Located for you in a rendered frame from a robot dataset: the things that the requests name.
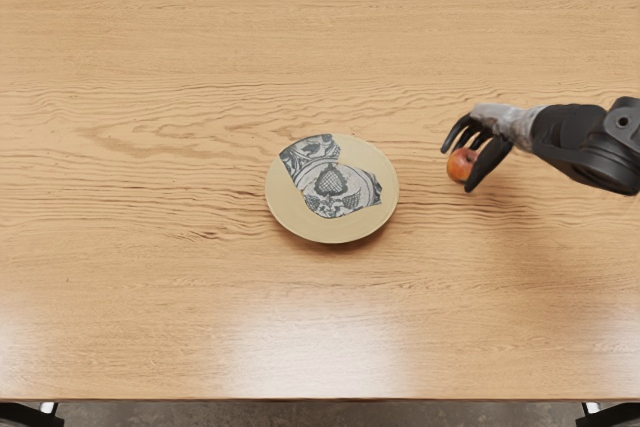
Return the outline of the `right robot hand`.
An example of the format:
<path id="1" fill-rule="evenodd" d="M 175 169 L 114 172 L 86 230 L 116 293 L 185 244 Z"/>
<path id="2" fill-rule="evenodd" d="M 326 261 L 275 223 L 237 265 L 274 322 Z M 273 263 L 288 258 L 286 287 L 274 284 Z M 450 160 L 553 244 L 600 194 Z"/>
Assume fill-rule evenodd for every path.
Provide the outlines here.
<path id="1" fill-rule="evenodd" d="M 508 104 L 478 103 L 459 118 L 441 146 L 443 154 L 468 147 L 477 154 L 464 191 L 471 193 L 516 147 L 531 153 L 533 124 L 546 105 L 520 108 Z"/>

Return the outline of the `cream plate with grey pattern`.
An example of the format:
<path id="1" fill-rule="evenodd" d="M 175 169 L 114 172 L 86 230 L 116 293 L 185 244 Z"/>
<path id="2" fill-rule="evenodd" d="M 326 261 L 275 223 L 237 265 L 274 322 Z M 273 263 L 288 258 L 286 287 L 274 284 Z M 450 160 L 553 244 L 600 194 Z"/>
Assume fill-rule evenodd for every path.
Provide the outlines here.
<path id="1" fill-rule="evenodd" d="M 399 201 L 394 166 L 373 144 L 351 135 L 318 134 L 285 147 L 265 178 L 269 210 L 287 231 L 342 244 L 382 228 Z"/>

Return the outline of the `red apple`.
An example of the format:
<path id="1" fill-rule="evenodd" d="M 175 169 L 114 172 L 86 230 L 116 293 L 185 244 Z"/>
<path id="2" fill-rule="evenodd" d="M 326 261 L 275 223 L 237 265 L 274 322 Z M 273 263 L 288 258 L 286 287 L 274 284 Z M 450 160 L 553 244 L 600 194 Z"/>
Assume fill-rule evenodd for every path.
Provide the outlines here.
<path id="1" fill-rule="evenodd" d="M 478 158 L 478 152 L 470 148 L 455 149 L 447 160 L 446 172 L 448 177 L 456 183 L 464 184 Z"/>

